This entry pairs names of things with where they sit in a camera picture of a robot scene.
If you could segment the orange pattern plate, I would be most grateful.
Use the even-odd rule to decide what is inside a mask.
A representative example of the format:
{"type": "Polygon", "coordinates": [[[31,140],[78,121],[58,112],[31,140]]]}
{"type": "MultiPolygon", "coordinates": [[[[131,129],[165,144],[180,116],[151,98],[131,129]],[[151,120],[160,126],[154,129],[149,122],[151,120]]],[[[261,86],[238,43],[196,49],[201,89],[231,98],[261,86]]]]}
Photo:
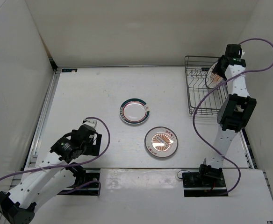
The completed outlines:
{"type": "Polygon", "coordinates": [[[213,89],[217,85],[223,82],[223,78],[217,75],[216,73],[213,73],[213,69],[215,68],[217,62],[213,63],[212,66],[209,68],[208,72],[205,76],[205,86],[208,89],[213,89]]]}
{"type": "Polygon", "coordinates": [[[157,126],[150,129],[144,138],[144,147],[153,157],[167,159],[173,156],[179,146],[177,135],[169,128],[157,126]]]}

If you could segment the green red rimmed plate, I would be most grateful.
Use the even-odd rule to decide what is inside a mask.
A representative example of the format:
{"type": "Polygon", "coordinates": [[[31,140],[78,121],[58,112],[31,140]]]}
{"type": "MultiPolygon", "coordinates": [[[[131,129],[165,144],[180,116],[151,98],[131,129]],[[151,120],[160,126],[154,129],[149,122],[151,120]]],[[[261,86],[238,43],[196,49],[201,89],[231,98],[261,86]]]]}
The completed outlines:
{"type": "Polygon", "coordinates": [[[121,104],[119,115],[124,123],[128,125],[139,125],[149,118],[150,109],[144,100],[130,98],[121,104]]]}

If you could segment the orange pattern plate front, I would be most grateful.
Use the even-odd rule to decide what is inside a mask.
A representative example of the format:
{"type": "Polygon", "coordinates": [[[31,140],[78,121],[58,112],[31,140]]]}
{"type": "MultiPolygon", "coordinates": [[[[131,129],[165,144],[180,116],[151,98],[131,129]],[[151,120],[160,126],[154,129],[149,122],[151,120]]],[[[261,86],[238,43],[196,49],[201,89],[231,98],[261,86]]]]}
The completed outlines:
{"type": "Polygon", "coordinates": [[[150,129],[144,138],[144,147],[153,157],[167,159],[173,156],[179,146],[177,135],[169,128],[157,126],[150,129]]]}

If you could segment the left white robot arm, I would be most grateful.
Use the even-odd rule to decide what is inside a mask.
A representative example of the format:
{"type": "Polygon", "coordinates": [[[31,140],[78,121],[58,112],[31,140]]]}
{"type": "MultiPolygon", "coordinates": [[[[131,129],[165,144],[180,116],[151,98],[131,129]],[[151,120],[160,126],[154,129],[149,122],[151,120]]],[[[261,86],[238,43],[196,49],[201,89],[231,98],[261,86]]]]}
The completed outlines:
{"type": "Polygon", "coordinates": [[[102,135],[89,125],[65,134],[50,148],[38,171],[28,174],[8,192],[0,192],[0,213],[11,224],[29,224],[41,206],[65,188],[78,189],[93,183],[75,159],[98,156],[101,139],[102,135]]]}

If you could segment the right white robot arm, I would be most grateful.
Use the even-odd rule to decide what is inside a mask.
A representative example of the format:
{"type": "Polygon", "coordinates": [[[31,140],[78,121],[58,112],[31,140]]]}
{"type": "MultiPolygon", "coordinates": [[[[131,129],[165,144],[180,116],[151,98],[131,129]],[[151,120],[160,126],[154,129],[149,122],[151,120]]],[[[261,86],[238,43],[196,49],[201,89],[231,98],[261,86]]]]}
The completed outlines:
{"type": "Polygon", "coordinates": [[[224,157],[237,133],[246,127],[257,104],[256,99],[248,93],[245,75],[242,74],[246,63],[241,57],[241,45],[228,44],[225,54],[211,72],[224,81],[230,81],[226,84],[228,96],[217,115],[219,127],[212,144],[216,151],[204,159],[197,174],[197,182],[204,187],[220,179],[224,157]]]}

